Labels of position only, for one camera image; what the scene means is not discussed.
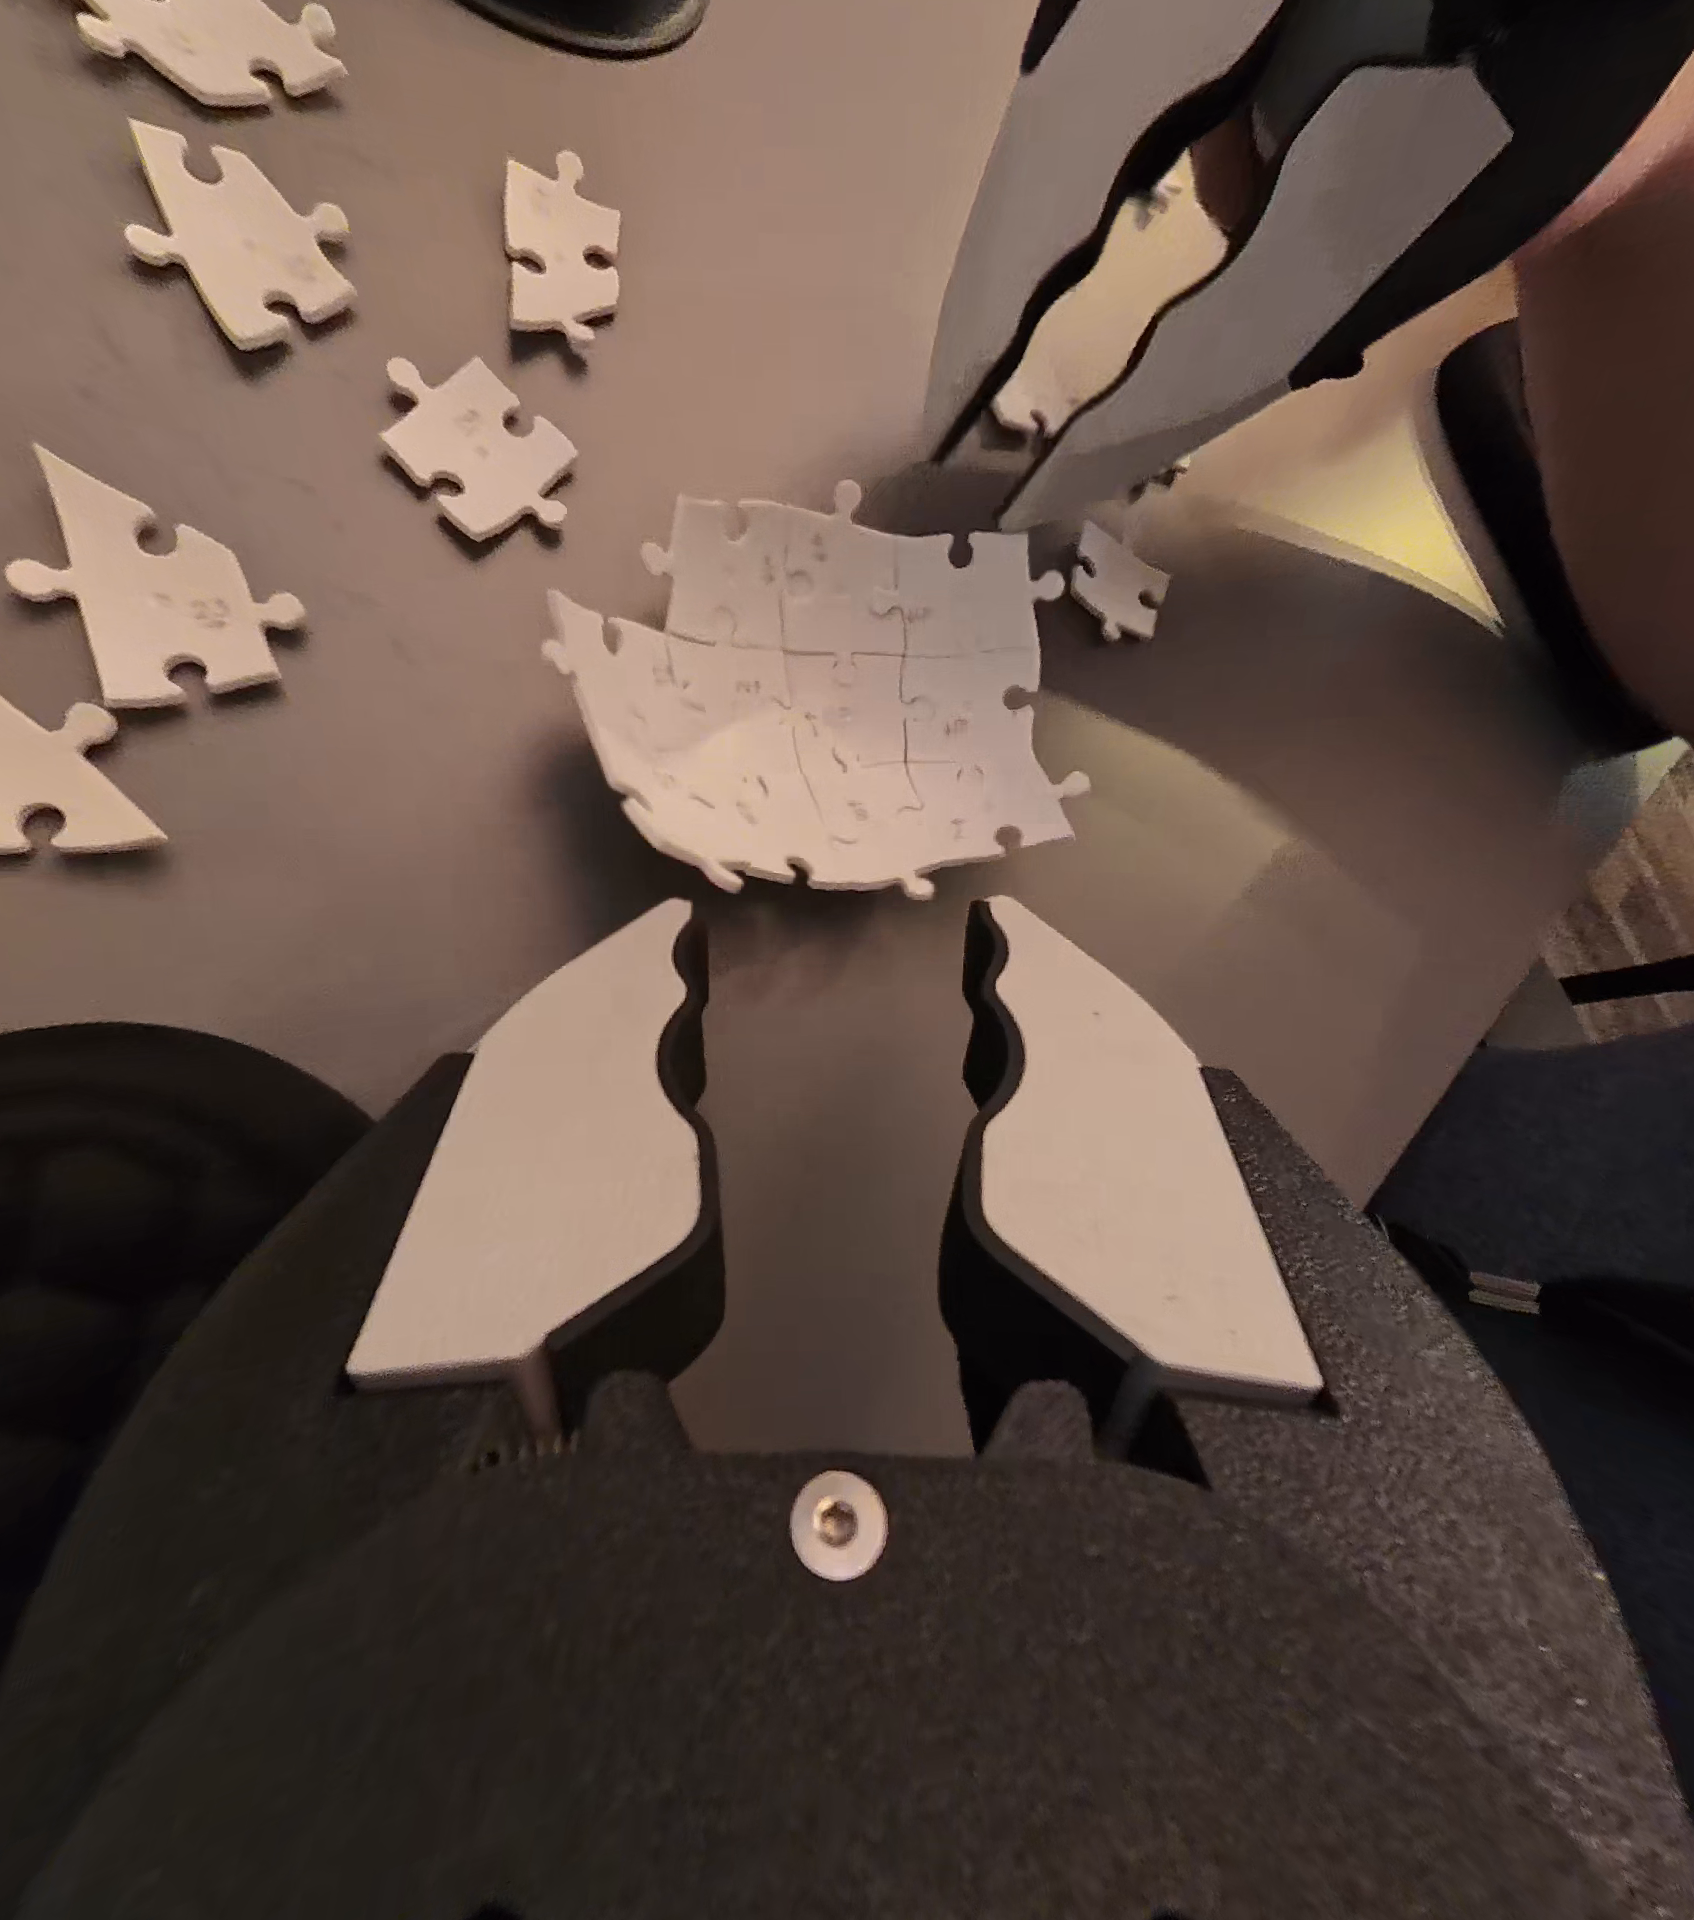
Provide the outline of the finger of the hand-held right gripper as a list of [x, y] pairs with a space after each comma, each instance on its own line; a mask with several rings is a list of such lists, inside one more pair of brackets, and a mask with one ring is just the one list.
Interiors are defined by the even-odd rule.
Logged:
[[1295, 134], [1258, 220], [1165, 304], [996, 516], [1030, 533], [1133, 493], [1293, 393], [1304, 361], [1511, 145], [1470, 67], [1356, 67]]
[[1284, 2], [1038, 5], [941, 301], [924, 434], [947, 463], [1078, 286], [1123, 206], [1214, 133]]

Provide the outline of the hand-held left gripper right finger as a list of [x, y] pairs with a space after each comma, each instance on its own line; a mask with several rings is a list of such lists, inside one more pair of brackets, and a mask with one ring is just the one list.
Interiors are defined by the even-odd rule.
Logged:
[[959, 1355], [1098, 1413], [1308, 1408], [1326, 1381], [1197, 1051], [1010, 896], [963, 951], [975, 1116], [959, 1160]]

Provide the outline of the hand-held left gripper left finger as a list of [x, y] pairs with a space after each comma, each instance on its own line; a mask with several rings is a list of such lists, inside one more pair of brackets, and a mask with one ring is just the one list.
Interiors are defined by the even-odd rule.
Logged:
[[476, 1041], [364, 1312], [361, 1391], [676, 1381], [722, 1326], [706, 928], [664, 900]]

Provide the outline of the assembled white puzzle section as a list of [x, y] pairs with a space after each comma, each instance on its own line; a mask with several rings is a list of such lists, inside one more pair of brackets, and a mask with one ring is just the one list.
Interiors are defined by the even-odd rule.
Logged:
[[547, 594], [544, 661], [641, 836], [724, 892], [935, 896], [935, 877], [1069, 842], [1086, 775], [1034, 748], [1038, 611], [1065, 579], [1027, 536], [902, 536], [828, 511], [680, 494], [642, 564], [657, 628]]

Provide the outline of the white puzzle piece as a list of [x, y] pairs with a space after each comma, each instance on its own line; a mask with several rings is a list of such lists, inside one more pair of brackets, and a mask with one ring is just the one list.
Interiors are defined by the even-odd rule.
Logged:
[[1080, 524], [1069, 593], [1105, 645], [1150, 642], [1171, 589], [1173, 572], [1141, 559], [1098, 520]]

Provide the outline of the black round ball stand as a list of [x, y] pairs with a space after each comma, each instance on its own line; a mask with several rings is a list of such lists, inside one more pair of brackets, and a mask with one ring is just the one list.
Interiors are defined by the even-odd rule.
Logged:
[[590, 61], [637, 62], [695, 37], [711, 2], [458, 2], [476, 18], [547, 48]]

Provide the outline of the scattered loose puzzle pieces group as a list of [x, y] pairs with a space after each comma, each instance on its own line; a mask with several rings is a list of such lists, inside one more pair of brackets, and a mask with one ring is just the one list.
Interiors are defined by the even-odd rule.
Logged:
[[[277, 90], [311, 98], [346, 77], [325, 5], [295, 17], [272, 5], [82, 5], [72, 25], [91, 52], [138, 59], [221, 113], [269, 109]], [[289, 320], [332, 325], [351, 312], [357, 288], [328, 254], [351, 236], [338, 205], [289, 205], [235, 149], [213, 150], [217, 178], [205, 181], [189, 164], [187, 134], [135, 120], [131, 136], [165, 229], [135, 224], [122, 244], [142, 269], [184, 270], [228, 347], [266, 352], [287, 344]], [[389, 376], [410, 408], [383, 446], [410, 481], [451, 485], [440, 502], [451, 527], [487, 542], [524, 516], [563, 524], [568, 508], [554, 493], [577, 448], [544, 418], [513, 431], [516, 401], [492, 368], [473, 361], [429, 387], [397, 359]], [[0, 857], [28, 854], [28, 823], [44, 812], [60, 818], [57, 853], [151, 853], [165, 831], [91, 762], [115, 738], [115, 715], [182, 707], [181, 667], [199, 669], [215, 699], [279, 685], [270, 641], [298, 631], [306, 611], [291, 593], [259, 600], [238, 557], [189, 524], [175, 528], [170, 550], [148, 550], [151, 507], [44, 444], [35, 457], [67, 564], [18, 559], [7, 583], [33, 605], [77, 603], [100, 700], [44, 729], [0, 695]]]

